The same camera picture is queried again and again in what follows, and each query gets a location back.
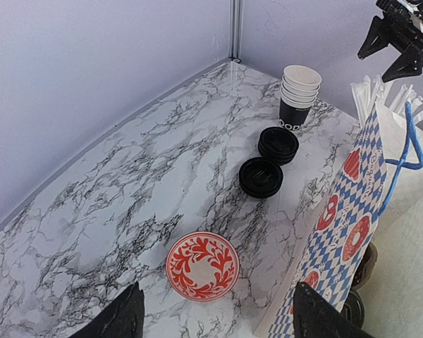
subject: red and white plate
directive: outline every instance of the red and white plate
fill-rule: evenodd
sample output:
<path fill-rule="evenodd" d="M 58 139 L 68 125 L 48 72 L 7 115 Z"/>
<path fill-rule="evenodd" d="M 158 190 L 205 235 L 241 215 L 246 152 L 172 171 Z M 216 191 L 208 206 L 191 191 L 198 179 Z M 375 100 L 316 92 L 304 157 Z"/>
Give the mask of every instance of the red and white plate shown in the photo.
<path fill-rule="evenodd" d="M 211 232 L 193 232 L 179 239 L 166 259 L 172 287 L 191 301 L 214 301 L 235 285 L 240 261 L 232 244 Z"/>

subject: paper cup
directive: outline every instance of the paper cup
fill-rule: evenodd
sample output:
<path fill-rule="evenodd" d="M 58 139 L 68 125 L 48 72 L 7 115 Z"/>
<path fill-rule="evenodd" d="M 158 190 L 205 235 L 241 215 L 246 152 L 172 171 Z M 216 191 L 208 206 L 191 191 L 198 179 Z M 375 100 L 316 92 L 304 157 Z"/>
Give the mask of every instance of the paper cup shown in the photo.
<path fill-rule="evenodd" d="M 314 101 L 308 104 L 292 101 L 282 94 L 279 108 L 279 126 L 292 132 L 301 130 L 313 103 Z"/>
<path fill-rule="evenodd" d="M 315 94 L 314 96 L 299 96 L 299 95 L 294 95 L 293 93 L 290 93 L 285 88 L 281 88 L 281 93 L 285 97 L 288 97 L 290 100 L 293 100 L 293 101 L 296 101 L 296 102 L 301 102 L 301 103 L 304 103 L 304 104 L 313 103 L 315 101 L 315 99 L 317 98 L 317 94 Z"/>
<path fill-rule="evenodd" d="M 302 90 L 302 89 L 295 88 L 294 86 L 286 82 L 284 76 L 282 77 L 282 87 L 287 89 L 290 93 L 293 93 L 299 96 L 306 96 L 306 97 L 316 96 L 319 90 L 319 87 L 313 90 Z"/>
<path fill-rule="evenodd" d="M 317 89 L 323 80 L 318 72 L 303 65 L 285 67 L 283 76 L 288 84 L 301 90 Z"/>

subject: robotic hand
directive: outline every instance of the robotic hand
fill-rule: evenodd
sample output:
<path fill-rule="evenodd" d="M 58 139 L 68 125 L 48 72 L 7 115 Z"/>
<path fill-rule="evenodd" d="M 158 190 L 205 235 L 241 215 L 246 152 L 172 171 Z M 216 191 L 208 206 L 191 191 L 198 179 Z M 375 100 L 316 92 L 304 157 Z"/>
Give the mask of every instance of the robotic hand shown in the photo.
<path fill-rule="evenodd" d="M 423 0 L 377 0 L 384 18 L 375 16 L 359 58 L 394 46 L 401 55 L 382 76 L 384 82 L 417 76 L 423 69 Z"/>

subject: marble table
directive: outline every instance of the marble table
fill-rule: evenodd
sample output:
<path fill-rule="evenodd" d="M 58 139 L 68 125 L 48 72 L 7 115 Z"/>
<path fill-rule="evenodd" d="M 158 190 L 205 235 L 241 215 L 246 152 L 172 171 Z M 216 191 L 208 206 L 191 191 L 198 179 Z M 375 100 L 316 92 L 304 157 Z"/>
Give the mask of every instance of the marble table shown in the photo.
<path fill-rule="evenodd" d="M 136 280 L 146 338 L 253 337 L 358 131 L 318 100 L 280 192 L 252 199 L 238 169 L 278 105 L 277 79 L 226 61 L 88 151 L 0 232 L 0 338 L 69 337 Z M 195 230 L 240 257 L 233 291 L 211 303 L 183 299 L 165 276 L 168 250 Z"/>

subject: blue ribbon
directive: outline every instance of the blue ribbon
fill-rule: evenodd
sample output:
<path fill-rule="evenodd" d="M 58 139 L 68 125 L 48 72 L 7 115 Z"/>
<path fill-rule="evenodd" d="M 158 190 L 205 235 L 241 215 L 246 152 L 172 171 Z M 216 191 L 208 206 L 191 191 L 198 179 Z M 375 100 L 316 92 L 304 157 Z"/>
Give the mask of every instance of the blue ribbon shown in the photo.
<path fill-rule="evenodd" d="M 392 197 L 393 190 L 395 190 L 396 183 L 398 181 L 398 177 L 400 175 L 400 171 L 402 168 L 411 169 L 411 170 L 419 170 L 423 168 L 423 150 L 418 142 L 417 138 L 417 131 L 415 130 L 414 125 L 414 118 L 412 116 L 412 105 L 410 102 L 406 102 L 406 124 L 407 124 L 407 132 L 406 132 L 406 140 L 404 144 L 403 154 L 400 157 L 400 160 L 393 160 L 393 159 L 386 159 L 386 163 L 396 165 L 395 175 L 393 176 L 392 183 L 388 188 L 388 193 L 386 199 L 382 203 L 381 208 L 379 209 L 379 216 L 384 213 L 387 208 L 388 203 Z M 410 142 L 412 142 L 412 146 L 414 147 L 415 153 L 418 157 L 418 163 L 411 163 L 406 162 L 407 154 L 409 153 L 409 146 Z"/>

